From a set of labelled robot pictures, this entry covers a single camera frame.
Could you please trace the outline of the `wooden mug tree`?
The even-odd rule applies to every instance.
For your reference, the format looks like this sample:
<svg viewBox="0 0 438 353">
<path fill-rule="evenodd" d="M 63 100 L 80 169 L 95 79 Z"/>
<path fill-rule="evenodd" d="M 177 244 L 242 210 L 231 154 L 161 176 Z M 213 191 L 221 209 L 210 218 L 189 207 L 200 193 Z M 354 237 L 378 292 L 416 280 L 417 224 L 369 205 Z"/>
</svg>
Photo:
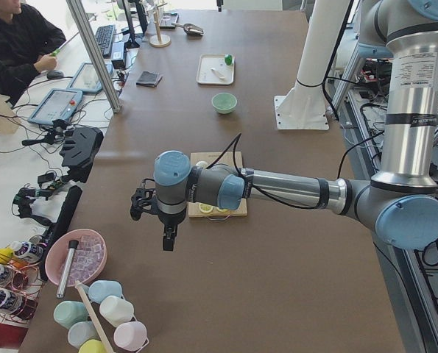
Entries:
<svg viewBox="0 0 438 353">
<path fill-rule="evenodd" d="M 153 24 L 155 25 L 155 34 L 149 38 L 150 46 L 154 48 L 164 48 L 171 44 L 171 38 L 163 34 L 160 29 L 160 23 L 163 20 L 163 7 L 166 5 L 165 1 L 148 1 L 149 8 L 147 12 L 152 16 Z"/>
</svg>

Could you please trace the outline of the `light blue cup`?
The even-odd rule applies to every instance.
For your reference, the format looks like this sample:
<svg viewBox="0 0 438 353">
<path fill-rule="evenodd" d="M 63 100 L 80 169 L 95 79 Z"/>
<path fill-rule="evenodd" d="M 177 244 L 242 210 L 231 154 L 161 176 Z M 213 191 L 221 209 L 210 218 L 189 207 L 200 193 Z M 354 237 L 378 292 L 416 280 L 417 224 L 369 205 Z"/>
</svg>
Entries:
<svg viewBox="0 0 438 353">
<path fill-rule="evenodd" d="M 100 304 L 108 296 L 121 298 L 123 290 L 120 282 L 114 280 L 97 280 L 88 289 L 88 297 L 92 302 Z"/>
</svg>

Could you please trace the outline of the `white ceramic spoon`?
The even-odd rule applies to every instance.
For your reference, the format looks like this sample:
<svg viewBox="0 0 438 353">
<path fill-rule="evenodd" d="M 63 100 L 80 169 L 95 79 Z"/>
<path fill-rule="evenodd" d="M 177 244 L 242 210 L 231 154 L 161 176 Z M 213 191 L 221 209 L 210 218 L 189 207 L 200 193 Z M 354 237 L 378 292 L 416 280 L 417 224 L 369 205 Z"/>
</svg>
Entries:
<svg viewBox="0 0 438 353">
<path fill-rule="evenodd" d="M 226 76 L 224 75 L 224 74 L 222 74 L 220 71 L 218 71 L 217 69 L 215 69 L 215 68 L 211 68 L 211 71 L 214 73 L 214 75 L 216 76 L 216 77 L 218 77 L 220 80 L 225 80 L 226 79 Z"/>
</svg>

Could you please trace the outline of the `mint green cup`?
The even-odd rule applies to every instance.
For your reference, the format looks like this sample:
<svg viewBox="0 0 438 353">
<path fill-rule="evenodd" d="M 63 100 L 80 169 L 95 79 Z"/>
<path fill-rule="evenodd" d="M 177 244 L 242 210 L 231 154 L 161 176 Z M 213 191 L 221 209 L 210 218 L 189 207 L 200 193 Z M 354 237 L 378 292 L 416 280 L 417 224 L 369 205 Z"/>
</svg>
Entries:
<svg viewBox="0 0 438 353">
<path fill-rule="evenodd" d="M 86 321 L 88 311 L 82 302 L 63 301 L 54 309 L 53 318 L 62 327 L 70 329 L 76 323 Z"/>
</svg>

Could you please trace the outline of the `grey blue cup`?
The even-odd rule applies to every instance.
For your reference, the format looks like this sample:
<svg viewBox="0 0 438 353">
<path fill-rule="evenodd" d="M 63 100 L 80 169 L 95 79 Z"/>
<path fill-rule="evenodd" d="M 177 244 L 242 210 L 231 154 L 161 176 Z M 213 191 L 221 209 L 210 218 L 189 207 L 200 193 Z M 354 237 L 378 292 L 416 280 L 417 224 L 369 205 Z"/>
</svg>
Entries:
<svg viewBox="0 0 438 353">
<path fill-rule="evenodd" d="M 98 340 L 99 336 L 92 321 L 81 321 L 68 330 L 67 338 L 71 346 L 79 349 L 88 340 Z"/>
</svg>

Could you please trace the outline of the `bamboo cutting board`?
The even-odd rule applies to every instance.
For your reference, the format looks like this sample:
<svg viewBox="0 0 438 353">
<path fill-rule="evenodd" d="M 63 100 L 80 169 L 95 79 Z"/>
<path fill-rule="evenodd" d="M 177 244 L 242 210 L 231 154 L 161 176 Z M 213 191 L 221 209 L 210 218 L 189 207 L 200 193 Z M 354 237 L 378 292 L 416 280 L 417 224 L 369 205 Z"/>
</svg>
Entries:
<svg viewBox="0 0 438 353">
<path fill-rule="evenodd" d="M 190 161 L 193 165 L 200 160 L 204 160 L 208 162 L 210 165 L 218 156 L 220 155 L 219 151 L 216 152 L 192 152 L 190 153 Z M 216 163 L 216 165 L 222 163 L 228 165 L 230 167 L 234 167 L 233 158 L 236 158 L 236 164 L 239 168 L 243 166 L 241 152 L 237 151 L 234 155 L 231 151 L 227 151 L 221 159 Z M 209 218 L 209 219 L 227 219 L 229 217 L 239 217 L 239 216 L 247 216 L 247 201 L 245 199 L 241 200 L 241 203 L 237 210 L 231 210 L 230 215 L 220 215 L 216 214 L 213 210 L 210 214 L 203 214 L 199 211 L 199 203 L 189 203 L 188 204 L 188 217 L 189 218 Z"/>
</svg>

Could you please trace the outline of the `black metal muddler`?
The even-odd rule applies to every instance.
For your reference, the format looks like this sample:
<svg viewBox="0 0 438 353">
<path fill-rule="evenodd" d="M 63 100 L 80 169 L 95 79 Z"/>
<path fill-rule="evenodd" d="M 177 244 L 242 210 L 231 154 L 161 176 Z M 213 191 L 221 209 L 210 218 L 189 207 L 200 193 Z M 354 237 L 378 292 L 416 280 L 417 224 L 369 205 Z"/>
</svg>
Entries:
<svg viewBox="0 0 438 353">
<path fill-rule="evenodd" d="M 62 274 L 60 276 L 60 281 L 57 287 L 56 298 L 63 299 L 66 293 L 66 287 L 68 284 L 69 274 L 71 271 L 72 263 L 74 260 L 74 255 L 77 250 L 79 241 L 78 240 L 70 240 L 68 243 L 68 252 L 66 255 L 65 265 L 63 267 Z"/>
</svg>

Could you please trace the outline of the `metal scoop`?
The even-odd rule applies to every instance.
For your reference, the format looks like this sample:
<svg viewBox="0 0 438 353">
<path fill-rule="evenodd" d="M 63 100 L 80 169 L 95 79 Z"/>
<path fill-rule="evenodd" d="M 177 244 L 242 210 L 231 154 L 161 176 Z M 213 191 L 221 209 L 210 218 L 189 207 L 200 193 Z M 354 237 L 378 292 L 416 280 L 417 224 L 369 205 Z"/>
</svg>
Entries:
<svg viewBox="0 0 438 353">
<path fill-rule="evenodd" d="M 186 23 L 186 24 L 179 24 L 176 22 L 172 23 L 175 27 L 180 27 L 183 29 L 183 31 L 190 36 L 203 36 L 204 30 L 201 27 L 198 27 L 194 24 Z"/>
</svg>

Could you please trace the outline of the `person in black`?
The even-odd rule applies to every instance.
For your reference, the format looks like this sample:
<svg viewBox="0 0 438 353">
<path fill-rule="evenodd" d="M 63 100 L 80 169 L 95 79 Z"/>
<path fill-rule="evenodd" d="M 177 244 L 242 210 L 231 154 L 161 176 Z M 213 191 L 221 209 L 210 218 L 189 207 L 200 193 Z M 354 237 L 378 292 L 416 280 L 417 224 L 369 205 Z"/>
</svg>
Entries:
<svg viewBox="0 0 438 353">
<path fill-rule="evenodd" d="M 55 69 L 63 31 L 33 6 L 0 1 L 0 94 L 15 104 L 35 77 Z"/>
</svg>

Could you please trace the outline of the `light green bowl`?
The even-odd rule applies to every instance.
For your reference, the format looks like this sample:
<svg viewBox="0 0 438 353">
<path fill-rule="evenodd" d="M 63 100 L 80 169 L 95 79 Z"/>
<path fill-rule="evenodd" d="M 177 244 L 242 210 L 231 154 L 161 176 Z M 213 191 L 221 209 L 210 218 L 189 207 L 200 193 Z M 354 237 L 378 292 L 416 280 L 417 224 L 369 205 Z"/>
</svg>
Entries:
<svg viewBox="0 0 438 353">
<path fill-rule="evenodd" d="M 233 112 L 238 104 L 238 99 L 231 93 L 217 93 L 211 99 L 214 110 L 219 114 Z"/>
</svg>

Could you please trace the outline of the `black monitor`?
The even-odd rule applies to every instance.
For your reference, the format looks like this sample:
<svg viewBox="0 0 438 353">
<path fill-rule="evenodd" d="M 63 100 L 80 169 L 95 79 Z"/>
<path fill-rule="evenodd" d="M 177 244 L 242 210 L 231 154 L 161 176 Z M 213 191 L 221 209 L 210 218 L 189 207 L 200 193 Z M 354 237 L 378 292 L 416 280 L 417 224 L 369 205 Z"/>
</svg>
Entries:
<svg viewBox="0 0 438 353">
<path fill-rule="evenodd" d="M 144 38 L 145 32 L 148 27 L 148 20 L 146 18 L 146 12 L 142 1 L 140 0 L 128 0 L 122 2 L 124 6 L 124 14 L 126 15 L 128 25 L 128 38 L 124 42 L 126 49 L 134 49 L 141 46 L 141 41 Z M 133 15 L 131 12 L 131 4 L 135 5 L 137 18 L 140 24 L 141 33 L 136 33 L 133 25 Z"/>
</svg>

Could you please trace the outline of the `black keyboard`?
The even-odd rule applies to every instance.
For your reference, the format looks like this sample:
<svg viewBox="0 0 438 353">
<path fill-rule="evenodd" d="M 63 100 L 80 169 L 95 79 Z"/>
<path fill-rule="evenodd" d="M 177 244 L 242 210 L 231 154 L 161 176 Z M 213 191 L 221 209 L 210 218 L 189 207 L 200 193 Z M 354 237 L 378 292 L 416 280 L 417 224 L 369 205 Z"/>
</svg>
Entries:
<svg viewBox="0 0 438 353">
<path fill-rule="evenodd" d="M 111 55 L 115 33 L 116 27 L 114 25 L 105 25 L 97 28 L 94 37 L 103 57 Z"/>
</svg>

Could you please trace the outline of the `white cup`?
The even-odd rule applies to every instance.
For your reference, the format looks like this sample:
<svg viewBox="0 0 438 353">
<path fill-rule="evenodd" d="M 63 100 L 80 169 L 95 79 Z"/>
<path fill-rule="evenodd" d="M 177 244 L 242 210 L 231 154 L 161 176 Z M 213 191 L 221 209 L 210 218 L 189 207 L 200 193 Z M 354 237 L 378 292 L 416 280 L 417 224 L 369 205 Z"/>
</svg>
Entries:
<svg viewBox="0 0 438 353">
<path fill-rule="evenodd" d="M 134 306 L 123 298 L 108 296 L 101 302 L 99 312 L 112 326 L 118 327 L 132 320 Z"/>
</svg>

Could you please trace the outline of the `grey folded cloth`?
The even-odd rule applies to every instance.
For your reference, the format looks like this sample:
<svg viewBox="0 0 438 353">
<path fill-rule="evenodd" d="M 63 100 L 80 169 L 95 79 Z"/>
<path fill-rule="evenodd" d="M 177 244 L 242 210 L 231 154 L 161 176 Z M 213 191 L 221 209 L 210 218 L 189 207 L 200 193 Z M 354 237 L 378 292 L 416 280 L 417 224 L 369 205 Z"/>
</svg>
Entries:
<svg viewBox="0 0 438 353">
<path fill-rule="evenodd" d="M 156 72 L 143 71 L 135 84 L 137 86 L 152 87 L 155 88 L 162 80 L 163 75 Z"/>
</svg>

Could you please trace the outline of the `aluminium frame post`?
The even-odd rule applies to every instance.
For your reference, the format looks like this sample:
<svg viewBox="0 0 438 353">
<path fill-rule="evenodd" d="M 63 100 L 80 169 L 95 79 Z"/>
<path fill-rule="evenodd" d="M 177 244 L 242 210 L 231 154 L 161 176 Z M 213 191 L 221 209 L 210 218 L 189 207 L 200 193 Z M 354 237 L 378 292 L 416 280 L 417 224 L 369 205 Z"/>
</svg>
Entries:
<svg viewBox="0 0 438 353">
<path fill-rule="evenodd" d="M 70 10 L 75 24 L 77 25 L 78 32 L 110 104 L 110 108 L 113 113 L 119 113 L 121 110 L 120 101 L 117 92 L 113 87 L 110 74 L 107 71 L 104 58 L 97 45 L 82 2 L 80 0 L 66 0 L 66 4 L 68 5 L 68 9 Z"/>
</svg>

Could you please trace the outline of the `black gripper stand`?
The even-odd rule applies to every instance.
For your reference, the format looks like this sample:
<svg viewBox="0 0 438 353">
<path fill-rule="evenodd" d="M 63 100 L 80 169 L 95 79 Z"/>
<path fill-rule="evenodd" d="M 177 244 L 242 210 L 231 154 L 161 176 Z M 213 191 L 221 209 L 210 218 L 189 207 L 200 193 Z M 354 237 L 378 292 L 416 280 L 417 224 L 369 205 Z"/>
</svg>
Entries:
<svg viewBox="0 0 438 353">
<path fill-rule="evenodd" d="M 65 133 L 60 156 L 62 167 L 68 168 L 68 177 L 75 182 L 87 182 L 94 158 L 102 144 L 102 131 L 92 126 L 81 126 Z"/>
</svg>

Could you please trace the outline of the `yellow cup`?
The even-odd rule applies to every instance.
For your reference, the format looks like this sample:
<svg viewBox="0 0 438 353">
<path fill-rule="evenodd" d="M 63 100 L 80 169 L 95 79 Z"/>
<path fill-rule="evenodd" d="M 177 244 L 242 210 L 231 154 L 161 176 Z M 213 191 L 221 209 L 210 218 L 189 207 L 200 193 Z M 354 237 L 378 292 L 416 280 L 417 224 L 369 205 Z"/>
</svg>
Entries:
<svg viewBox="0 0 438 353">
<path fill-rule="evenodd" d="M 90 339 L 84 342 L 78 350 L 79 353 L 106 353 L 104 344 L 100 340 Z"/>
</svg>

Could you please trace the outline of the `pink bowl with ice cubes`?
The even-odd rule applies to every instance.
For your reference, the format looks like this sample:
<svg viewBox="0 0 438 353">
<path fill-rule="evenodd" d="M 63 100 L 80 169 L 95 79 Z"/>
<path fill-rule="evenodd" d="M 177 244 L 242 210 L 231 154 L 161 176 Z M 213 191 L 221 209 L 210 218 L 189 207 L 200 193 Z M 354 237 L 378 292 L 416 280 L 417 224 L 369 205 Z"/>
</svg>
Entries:
<svg viewBox="0 0 438 353">
<path fill-rule="evenodd" d="M 45 262 L 46 275 L 51 283 L 58 285 L 68 255 L 68 245 L 77 240 L 78 245 L 68 276 L 68 287 L 76 280 L 88 284 L 97 278 L 107 262 L 107 247 L 104 238 L 92 229 L 75 229 L 58 239 L 50 248 Z"/>
</svg>

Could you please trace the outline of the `pink cup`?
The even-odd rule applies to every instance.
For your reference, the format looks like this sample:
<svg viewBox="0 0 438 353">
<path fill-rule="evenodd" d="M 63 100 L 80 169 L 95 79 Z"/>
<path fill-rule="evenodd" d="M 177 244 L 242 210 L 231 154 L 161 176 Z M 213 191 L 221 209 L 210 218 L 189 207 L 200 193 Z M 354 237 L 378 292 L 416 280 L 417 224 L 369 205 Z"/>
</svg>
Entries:
<svg viewBox="0 0 438 353">
<path fill-rule="evenodd" d="M 137 351 L 148 341 L 146 327 L 140 321 L 131 321 L 119 325 L 114 332 L 113 338 L 119 348 L 128 351 Z"/>
</svg>

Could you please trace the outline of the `wooden cup rack pole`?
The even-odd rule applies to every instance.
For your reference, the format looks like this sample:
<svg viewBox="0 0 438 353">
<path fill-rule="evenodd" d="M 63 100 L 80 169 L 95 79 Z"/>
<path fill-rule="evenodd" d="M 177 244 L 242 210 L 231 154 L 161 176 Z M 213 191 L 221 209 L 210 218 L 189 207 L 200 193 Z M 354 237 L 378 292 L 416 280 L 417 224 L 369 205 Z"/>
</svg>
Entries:
<svg viewBox="0 0 438 353">
<path fill-rule="evenodd" d="M 80 281 L 76 281 L 75 282 L 75 288 L 77 289 L 78 294 L 80 295 L 80 298 L 82 300 L 82 303 L 85 305 L 85 308 L 88 312 L 89 317 L 91 318 L 93 325 L 95 327 L 95 330 L 105 348 L 105 351 L 107 353 L 114 353 L 114 349 L 110 344 L 109 339 L 107 338 L 107 335 L 104 331 L 104 329 L 102 328 L 102 325 L 96 315 L 96 312 L 94 311 L 88 295 L 86 294 L 85 290 L 83 289 L 82 283 Z"/>
</svg>

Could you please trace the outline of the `cream rabbit tray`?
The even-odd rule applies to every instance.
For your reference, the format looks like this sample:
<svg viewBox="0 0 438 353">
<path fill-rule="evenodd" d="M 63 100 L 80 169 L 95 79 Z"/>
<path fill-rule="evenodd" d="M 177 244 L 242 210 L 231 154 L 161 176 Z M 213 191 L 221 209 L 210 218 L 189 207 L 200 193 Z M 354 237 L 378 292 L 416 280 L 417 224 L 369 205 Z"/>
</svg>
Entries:
<svg viewBox="0 0 438 353">
<path fill-rule="evenodd" d="M 200 85 L 231 85 L 235 76 L 232 54 L 202 54 L 199 57 L 196 82 Z"/>
</svg>

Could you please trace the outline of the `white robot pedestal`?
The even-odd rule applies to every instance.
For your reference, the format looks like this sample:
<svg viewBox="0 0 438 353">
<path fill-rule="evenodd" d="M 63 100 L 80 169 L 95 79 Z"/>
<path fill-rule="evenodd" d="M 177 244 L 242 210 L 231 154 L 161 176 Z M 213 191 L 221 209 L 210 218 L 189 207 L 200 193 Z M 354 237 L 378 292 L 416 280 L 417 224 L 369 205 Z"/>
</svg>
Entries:
<svg viewBox="0 0 438 353">
<path fill-rule="evenodd" d="M 314 2 L 294 87 L 285 96 L 274 97 L 279 130 L 329 129 L 322 89 L 352 6 L 350 0 Z"/>
</svg>

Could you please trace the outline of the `teach pendant tablet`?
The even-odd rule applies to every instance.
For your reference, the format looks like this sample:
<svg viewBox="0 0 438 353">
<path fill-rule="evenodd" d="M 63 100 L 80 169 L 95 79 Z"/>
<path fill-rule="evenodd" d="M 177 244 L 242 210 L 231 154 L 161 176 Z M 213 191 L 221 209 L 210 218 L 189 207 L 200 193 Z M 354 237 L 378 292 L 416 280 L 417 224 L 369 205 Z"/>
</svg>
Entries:
<svg viewBox="0 0 438 353">
<path fill-rule="evenodd" d="M 81 90 L 51 89 L 27 120 L 45 126 L 52 126 L 55 120 L 69 122 L 82 99 Z"/>
<path fill-rule="evenodd" d="M 68 89 L 95 95 L 102 91 L 102 84 L 92 63 L 82 63 L 69 82 Z"/>
</svg>

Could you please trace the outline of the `lemon slice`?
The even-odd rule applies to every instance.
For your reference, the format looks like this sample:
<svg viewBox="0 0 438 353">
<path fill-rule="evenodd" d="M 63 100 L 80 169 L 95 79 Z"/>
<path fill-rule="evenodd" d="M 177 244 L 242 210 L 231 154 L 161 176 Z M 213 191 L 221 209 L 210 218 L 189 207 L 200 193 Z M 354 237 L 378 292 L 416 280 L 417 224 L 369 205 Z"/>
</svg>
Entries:
<svg viewBox="0 0 438 353">
<path fill-rule="evenodd" d="M 230 215 L 231 214 L 231 210 L 229 209 L 223 209 L 223 208 L 219 208 L 219 207 L 215 207 L 214 208 L 214 212 L 218 215 Z"/>
<path fill-rule="evenodd" d="M 213 212 L 214 210 L 214 206 L 213 205 L 209 205 L 209 204 L 204 204 L 204 203 L 199 203 L 199 211 L 203 214 L 210 214 Z"/>
</svg>

